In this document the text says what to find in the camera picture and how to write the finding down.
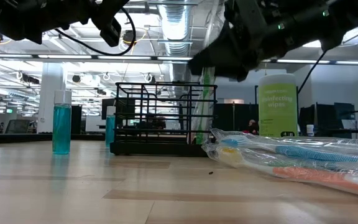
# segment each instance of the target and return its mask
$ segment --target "ceiling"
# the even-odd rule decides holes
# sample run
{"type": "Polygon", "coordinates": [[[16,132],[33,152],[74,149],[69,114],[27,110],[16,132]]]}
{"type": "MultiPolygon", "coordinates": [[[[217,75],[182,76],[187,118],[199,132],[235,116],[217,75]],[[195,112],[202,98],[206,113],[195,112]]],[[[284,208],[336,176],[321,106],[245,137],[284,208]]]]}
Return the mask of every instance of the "ceiling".
{"type": "MultiPolygon", "coordinates": [[[[138,13],[136,7],[140,7],[145,1],[133,2],[127,6],[129,14],[131,15],[137,31],[138,43],[128,55],[150,55],[163,56],[166,55],[165,44],[166,41],[161,28],[161,18],[158,14],[143,14],[138,13]]],[[[190,7],[190,30],[189,35],[185,41],[190,45],[188,55],[192,56],[203,48],[204,39],[206,37],[207,28],[213,9],[216,8],[219,1],[214,0],[195,0],[186,1],[185,4],[191,4],[190,7]]],[[[151,9],[157,10],[155,4],[149,5],[151,9]]],[[[127,24],[125,14],[118,13],[116,19],[122,26],[122,34],[124,30],[130,30],[130,24],[127,24]]],[[[95,28],[93,23],[89,21],[86,25],[80,23],[72,24],[69,30],[65,31],[67,34],[76,37],[86,44],[100,49],[108,53],[122,52],[127,45],[123,43],[122,39],[118,47],[109,47],[99,36],[99,30],[95,28]]],[[[57,32],[49,31],[43,36],[42,45],[35,44],[28,40],[11,41],[5,37],[0,44],[0,54],[68,54],[68,55],[89,55],[96,54],[95,52],[84,48],[83,46],[72,42],[66,38],[61,38],[57,32]]],[[[330,50],[325,59],[328,60],[358,60],[358,37],[351,39],[344,44],[344,46],[330,50]]],[[[319,48],[301,47],[293,50],[284,57],[286,59],[313,59],[316,60],[320,54],[319,48]]],[[[169,82],[172,80],[170,75],[170,65],[168,63],[123,63],[123,62],[84,62],[84,60],[75,60],[72,62],[64,62],[65,70],[68,73],[67,88],[76,88],[73,90],[74,104],[83,104],[89,106],[95,113],[85,112],[87,114],[98,114],[100,104],[98,97],[114,96],[114,90],[107,91],[106,95],[99,95],[96,90],[79,90],[79,88],[89,88],[90,83],[74,83],[72,78],[74,75],[81,77],[88,76],[97,80],[92,85],[97,85],[100,88],[115,86],[116,82],[146,82],[148,75],[152,75],[157,81],[169,82]],[[90,103],[89,99],[93,98],[94,102],[90,103]]],[[[294,72],[299,69],[299,65],[290,64],[268,64],[260,65],[260,68],[268,69],[285,69],[287,72],[294,72]]],[[[21,110],[21,113],[34,114],[37,112],[37,105],[39,102],[39,85],[32,85],[31,88],[21,88],[21,86],[28,86],[28,83],[22,82],[21,74],[27,74],[34,78],[41,80],[42,77],[42,60],[38,61],[17,61],[17,60],[2,60],[0,58],[0,97],[6,98],[10,96],[10,100],[0,100],[0,106],[12,105],[10,102],[13,99],[23,100],[32,103],[34,106],[31,110],[21,110]]],[[[232,82],[225,82],[228,85],[235,85],[232,82]]]]}

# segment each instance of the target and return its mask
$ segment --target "table surface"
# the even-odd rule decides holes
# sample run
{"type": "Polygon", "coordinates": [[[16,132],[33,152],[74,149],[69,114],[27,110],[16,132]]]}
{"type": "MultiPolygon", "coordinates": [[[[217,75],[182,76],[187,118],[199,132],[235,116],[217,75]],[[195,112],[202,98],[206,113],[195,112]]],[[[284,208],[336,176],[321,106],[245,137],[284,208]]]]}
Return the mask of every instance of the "table surface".
{"type": "Polygon", "coordinates": [[[0,144],[0,223],[358,223],[357,195],[103,144],[72,141],[69,156],[51,142],[0,144]]]}

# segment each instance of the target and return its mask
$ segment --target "clear tube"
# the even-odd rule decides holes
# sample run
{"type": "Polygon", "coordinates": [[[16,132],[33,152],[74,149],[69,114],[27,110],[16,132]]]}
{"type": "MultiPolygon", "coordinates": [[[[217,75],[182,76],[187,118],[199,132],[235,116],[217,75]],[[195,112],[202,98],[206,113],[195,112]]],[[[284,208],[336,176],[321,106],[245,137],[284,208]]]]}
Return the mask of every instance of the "clear tube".
{"type": "Polygon", "coordinates": [[[106,117],[106,147],[110,146],[110,142],[114,142],[115,124],[116,116],[110,115],[106,117]]]}
{"type": "Polygon", "coordinates": [[[71,105],[55,104],[53,109],[53,137],[54,154],[69,154],[71,140],[71,105]]]}

